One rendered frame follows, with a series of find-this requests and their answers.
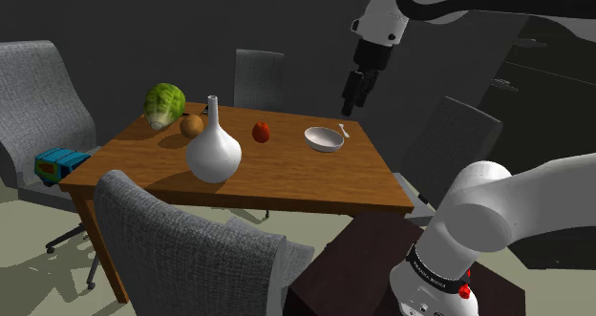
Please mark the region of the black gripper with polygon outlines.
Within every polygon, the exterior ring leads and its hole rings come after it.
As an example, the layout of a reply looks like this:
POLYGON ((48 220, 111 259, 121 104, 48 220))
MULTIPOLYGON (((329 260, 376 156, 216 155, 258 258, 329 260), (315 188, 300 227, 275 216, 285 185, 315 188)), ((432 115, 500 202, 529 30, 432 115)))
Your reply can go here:
POLYGON ((365 39, 357 43, 353 61, 358 72, 350 72, 342 97, 343 116, 350 116, 354 105, 363 107, 368 94, 373 90, 379 71, 384 71, 391 58, 392 47, 378 45, 365 39))

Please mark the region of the white bowl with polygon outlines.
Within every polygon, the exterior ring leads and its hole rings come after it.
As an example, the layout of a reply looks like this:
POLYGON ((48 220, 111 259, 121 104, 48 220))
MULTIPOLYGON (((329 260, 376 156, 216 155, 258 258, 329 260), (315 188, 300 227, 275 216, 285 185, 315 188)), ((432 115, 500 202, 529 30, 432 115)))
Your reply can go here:
POLYGON ((306 144, 313 150, 331 153, 339 150, 344 138, 336 131, 326 127, 309 127, 304 132, 306 144))

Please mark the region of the red apple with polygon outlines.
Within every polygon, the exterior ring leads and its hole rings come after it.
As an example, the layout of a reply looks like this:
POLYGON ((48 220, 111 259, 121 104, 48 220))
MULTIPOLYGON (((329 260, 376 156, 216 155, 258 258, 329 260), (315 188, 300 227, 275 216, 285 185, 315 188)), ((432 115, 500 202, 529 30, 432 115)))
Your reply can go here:
POLYGON ((263 121, 258 121, 252 129, 252 137, 259 143, 265 143, 269 140, 270 130, 268 125, 263 121))

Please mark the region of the brown wooden table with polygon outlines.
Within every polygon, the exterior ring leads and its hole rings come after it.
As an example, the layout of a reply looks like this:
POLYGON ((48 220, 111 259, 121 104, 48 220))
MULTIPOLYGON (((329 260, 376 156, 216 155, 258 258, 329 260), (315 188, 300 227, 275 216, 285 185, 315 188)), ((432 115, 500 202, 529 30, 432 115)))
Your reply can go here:
POLYGON ((174 122, 153 130, 140 116, 93 156, 60 181, 71 195, 117 301, 129 297, 96 224, 94 191, 97 181, 118 169, 134 183, 167 203, 222 208, 268 209, 355 216, 366 211, 405 215, 414 206, 358 122, 318 116, 267 112, 222 106, 221 126, 241 145, 242 160, 225 182, 197 179, 185 161, 189 143, 174 122), (252 137, 258 121, 270 130, 269 140, 252 137), (351 136, 345 138, 338 123, 351 136), (310 148, 309 127, 326 127, 344 138, 331 153, 310 148))

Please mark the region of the white long-necked vase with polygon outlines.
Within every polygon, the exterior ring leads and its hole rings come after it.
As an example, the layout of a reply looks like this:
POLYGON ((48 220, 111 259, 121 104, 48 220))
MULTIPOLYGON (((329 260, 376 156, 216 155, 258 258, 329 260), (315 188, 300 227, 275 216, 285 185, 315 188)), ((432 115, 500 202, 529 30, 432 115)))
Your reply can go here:
POLYGON ((242 159, 240 143, 219 122, 218 98, 208 97, 208 123, 203 132, 187 145, 185 160, 191 172, 207 183, 228 180, 242 159))

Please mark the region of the brown round fruit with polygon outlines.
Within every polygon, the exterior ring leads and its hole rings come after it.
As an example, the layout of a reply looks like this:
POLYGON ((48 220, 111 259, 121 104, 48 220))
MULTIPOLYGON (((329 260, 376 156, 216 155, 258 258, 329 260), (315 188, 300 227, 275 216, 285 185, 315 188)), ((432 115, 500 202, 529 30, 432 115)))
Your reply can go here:
POLYGON ((192 139, 202 133, 204 128, 202 119, 197 115, 187 115, 180 124, 181 134, 192 139))

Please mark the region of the dark robot stand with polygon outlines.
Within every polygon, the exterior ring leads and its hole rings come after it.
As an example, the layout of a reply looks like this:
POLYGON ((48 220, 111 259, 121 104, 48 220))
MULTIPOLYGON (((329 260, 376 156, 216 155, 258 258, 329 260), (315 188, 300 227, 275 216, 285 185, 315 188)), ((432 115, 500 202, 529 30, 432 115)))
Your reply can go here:
POLYGON ((390 271, 422 233, 397 213, 357 215, 290 285, 283 316, 400 316, 390 271))

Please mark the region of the green cabbage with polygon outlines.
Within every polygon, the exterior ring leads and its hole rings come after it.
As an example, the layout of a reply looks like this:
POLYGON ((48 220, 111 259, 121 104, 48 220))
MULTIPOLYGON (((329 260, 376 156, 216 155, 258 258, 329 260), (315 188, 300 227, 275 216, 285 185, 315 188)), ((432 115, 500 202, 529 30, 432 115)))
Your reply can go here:
POLYGON ((178 120, 185 108, 185 95, 173 84, 159 83, 146 94, 143 112, 153 130, 162 130, 178 120))

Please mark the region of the blue toy truck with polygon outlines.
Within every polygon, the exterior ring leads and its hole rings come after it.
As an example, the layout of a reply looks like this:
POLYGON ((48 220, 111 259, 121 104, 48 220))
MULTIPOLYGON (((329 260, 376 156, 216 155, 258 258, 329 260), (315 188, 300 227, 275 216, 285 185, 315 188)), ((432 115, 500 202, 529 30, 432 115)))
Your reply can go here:
POLYGON ((71 174, 89 157, 89 154, 74 150, 52 148, 35 158, 34 173, 46 186, 52 187, 71 174))

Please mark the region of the grey fabric office chair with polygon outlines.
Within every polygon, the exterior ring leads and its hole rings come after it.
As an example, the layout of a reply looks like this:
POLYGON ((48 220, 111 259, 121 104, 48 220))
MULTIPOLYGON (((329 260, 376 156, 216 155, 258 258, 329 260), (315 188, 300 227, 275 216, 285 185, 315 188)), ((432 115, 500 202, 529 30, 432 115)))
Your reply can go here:
POLYGON ((21 200, 75 212, 69 193, 40 178, 36 158, 65 148, 100 149, 96 125, 49 40, 0 43, 0 179, 21 200))

